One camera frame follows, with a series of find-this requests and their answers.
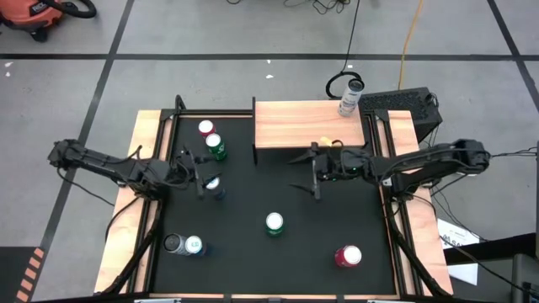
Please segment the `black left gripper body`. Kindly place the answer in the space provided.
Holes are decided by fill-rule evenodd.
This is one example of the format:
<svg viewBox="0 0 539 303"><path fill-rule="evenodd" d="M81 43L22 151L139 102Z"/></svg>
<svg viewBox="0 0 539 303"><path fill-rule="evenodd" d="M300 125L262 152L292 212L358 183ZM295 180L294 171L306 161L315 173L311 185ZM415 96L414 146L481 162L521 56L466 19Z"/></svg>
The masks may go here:
<svg viewBox="0 0 539 303"><path fill-rule="evenodd" d="M197 198L204 197L203 182L197 167L196 156L188 147L184 147L173 156L172 168L175 187L187 189L193 183Z"/></svg>

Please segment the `tall silver energy drink can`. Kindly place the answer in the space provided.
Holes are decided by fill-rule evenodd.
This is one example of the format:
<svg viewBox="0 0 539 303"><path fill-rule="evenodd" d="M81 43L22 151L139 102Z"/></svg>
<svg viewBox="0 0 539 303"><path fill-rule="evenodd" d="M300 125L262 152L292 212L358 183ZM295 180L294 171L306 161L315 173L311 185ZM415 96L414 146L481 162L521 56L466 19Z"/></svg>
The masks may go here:
<svg viewBox="0 0 539 303"><path fill-rule="evenodd" d="M365 84L359 78L349 80L341 97L338 113L342 116L351 116L360 101Z"/></svg>
<svg viewBox="0 0 539 303"><path fill-rule="evenodd" d="M171 233L165 236L163 240L163 247L166 252L178 254L182 256L188 256L189 252L186 249L185 243L187 238L177 233Z"/></svg>

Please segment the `blank white paper sheet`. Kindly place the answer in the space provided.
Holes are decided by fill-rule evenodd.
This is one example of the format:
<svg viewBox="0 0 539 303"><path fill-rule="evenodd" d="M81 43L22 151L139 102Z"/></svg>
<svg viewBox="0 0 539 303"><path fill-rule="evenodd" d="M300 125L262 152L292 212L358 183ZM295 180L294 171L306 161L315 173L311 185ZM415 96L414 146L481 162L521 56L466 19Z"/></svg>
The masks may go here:
<svg viewBox="0 0 539 303"><path fill-rule="evenodd" d="M450 265L448 272L452 278L471 285L478 284L478 265L476 263Z"/></svg>

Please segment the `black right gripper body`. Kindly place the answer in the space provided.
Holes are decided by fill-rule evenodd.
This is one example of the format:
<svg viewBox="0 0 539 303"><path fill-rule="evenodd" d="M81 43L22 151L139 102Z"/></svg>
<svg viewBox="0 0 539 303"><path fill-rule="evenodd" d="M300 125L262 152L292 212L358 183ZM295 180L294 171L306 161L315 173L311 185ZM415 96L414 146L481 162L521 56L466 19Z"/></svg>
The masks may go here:
<svg viewBox="0 0 539 303"><path fill-rule="evenodd" d="M322 151L317 142L313 142L310 152L313 174L311 195L315 200L321 199L321 182L371 179L371 155L362 147L341 146L334 157L330 150Z"/></svg>

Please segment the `black table mat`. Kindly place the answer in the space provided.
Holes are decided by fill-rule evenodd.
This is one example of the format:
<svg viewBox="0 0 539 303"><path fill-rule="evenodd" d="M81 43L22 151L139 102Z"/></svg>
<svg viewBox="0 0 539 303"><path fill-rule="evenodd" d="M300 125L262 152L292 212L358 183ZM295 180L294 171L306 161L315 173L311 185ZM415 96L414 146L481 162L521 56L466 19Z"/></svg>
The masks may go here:
<svg viewBox="0 0 539 303"><path fill-rule="evenodd" d="M309 186L312 169L288 164L298 151L258 151L253 161L252 122L217 119L227 158L200 167L221 173L222 200L198 199L195 188L174 190L163 209L163 234L198 236L203 257L157 250L152 288L157 293L262 295L392 295L391 250L378 189L361 180L324 182L321 199L288 184ZM265 230L269 213L280 213L284 231ZM360 263L339 267L335 252L347 245Z"/></svg>

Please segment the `printed white paper sheet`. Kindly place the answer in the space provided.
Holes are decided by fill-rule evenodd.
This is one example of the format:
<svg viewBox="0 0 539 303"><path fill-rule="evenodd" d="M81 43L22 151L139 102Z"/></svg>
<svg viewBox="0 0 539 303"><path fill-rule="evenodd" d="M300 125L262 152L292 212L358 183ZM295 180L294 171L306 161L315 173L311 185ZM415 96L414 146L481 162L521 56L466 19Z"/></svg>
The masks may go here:
<svg viewBox="0 0 539 303"><path fill-rule="evenodd" d="M442 219L437 220L437 226L444 249L480 243L477 235Z"/></svg>

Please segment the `wooden shelf with black legs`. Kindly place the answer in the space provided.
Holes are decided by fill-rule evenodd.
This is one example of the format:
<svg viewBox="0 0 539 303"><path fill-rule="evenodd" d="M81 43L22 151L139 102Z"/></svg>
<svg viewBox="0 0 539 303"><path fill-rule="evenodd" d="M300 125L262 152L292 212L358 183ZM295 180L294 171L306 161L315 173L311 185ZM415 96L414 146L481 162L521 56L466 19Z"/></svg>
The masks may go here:
<svg viewBox="0 0 539 303"><path fill-rule="evenodd" d="M320 138L342 141L346 146L366 143L360 111L338 113L338 100L261 101L252 99L253 161L262 149L307 148Z"/></svg>

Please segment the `orange shop vacuum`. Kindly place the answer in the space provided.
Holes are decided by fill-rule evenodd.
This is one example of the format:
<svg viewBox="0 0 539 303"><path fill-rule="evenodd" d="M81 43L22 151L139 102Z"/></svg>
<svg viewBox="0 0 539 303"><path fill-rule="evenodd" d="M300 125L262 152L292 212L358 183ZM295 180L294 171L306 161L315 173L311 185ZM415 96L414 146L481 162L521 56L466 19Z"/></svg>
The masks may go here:
<svg viewBox="0 0 539 303"><path fill-rule="evenodd" d="M48 40L47 30L61 17L60 10L40 0L0 0L0 24L24 31L37 42Z"/></svg>

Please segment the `black orange striped floor mat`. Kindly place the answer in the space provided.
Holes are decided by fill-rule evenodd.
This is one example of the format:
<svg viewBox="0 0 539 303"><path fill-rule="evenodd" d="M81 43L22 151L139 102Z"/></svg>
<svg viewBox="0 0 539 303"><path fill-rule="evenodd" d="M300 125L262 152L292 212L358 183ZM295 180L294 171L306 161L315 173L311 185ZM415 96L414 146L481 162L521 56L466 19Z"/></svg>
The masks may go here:
<svg viewBox="0 0 539 303"><path fill-rule="evenodd" d="M0 303L31 301L44 257L41 247L0 247Z"/></svg>

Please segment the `green Sprite can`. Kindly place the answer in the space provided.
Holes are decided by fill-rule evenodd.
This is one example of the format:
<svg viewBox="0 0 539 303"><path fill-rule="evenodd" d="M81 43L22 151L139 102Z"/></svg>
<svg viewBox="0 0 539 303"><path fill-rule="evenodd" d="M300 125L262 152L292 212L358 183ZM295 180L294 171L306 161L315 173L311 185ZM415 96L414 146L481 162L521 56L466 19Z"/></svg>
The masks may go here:
<svg viewBox="0 0 539 303"><path fill-rule="evenodd" d="M284 231L284 219L280 213L269 213L265 219L266 233L271 237L278 237Z"/></svg>
<svg viewBox="0 0 539 303"><path fill-rule="evenodd" d="M205 144L210 154L217 160L222 161L227 157L227 150L224 141L217 133L208 135Z"/></svg>

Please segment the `blue Red Bull can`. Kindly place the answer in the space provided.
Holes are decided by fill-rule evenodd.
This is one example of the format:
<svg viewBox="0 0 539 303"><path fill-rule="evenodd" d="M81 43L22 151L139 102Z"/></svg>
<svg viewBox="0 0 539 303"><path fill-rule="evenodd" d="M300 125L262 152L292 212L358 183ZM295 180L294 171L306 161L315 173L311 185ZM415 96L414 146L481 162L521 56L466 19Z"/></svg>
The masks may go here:
<svg viewBox="0 0 539 303"><path fill-rule="evenodd" d="M185 249L192 256L205 256L207 254L206 243L198 236L190 236L185 241Z"/></svg>
<svg viewBox="0 0 539 303"><path fill-rule="evenodd" d="M205 190L215 200L222 200L226 196L226 190L219 177L214 177L210 182L208 182L205 186Z"/></svg>

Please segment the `black side desk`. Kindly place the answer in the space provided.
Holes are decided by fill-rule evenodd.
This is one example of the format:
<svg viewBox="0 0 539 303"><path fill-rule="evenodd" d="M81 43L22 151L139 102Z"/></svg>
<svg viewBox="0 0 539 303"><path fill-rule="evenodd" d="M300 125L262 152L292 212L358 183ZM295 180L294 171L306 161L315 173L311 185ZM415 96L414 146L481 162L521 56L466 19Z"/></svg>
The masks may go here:
<svg viewBox="0 0 539 303"><path fill-rule="evenodd" d="M444 237L448 265L476 263L486 272L504 281L511 289L511 303L539 303L539 235L536 232L498 240L457 246ZM488 268L484 263L513 259L511 279Z"/></svg>

